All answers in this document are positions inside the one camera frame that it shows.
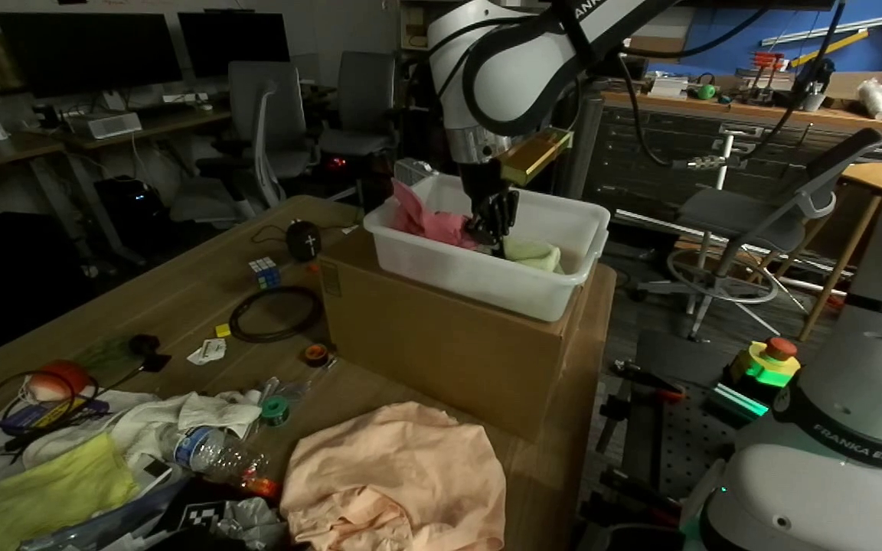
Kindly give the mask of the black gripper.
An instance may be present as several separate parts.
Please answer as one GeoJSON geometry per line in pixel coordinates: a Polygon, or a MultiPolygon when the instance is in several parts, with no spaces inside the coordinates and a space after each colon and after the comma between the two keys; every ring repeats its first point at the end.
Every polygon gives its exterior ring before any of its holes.
{"type": "Polygon", "coordinates": [[[519,192],[503,180],[503,166],[495,159],[464,169],[464,189],[472,199],[472,214],[482,223],[469,223],[469,236],[477,251],[492,251],[492,258],[509,258],[509,230],[519,214],[519,192]]]}

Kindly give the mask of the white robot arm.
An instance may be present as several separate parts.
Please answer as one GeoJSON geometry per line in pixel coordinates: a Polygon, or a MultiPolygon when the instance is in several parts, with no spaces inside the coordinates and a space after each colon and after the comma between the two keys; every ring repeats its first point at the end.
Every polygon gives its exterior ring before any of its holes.
{"type": "MultiPolygon", "coordinates": [[[[451,156],[492,253],[516,223],[495,156],[543,131],[558,101],[671,2],[464,0],[430,24],[451,156]]],[[[713,473],[698,498],[698,543],[703,551],[882,551],[882,219],[835,325],[713,473]]]]}

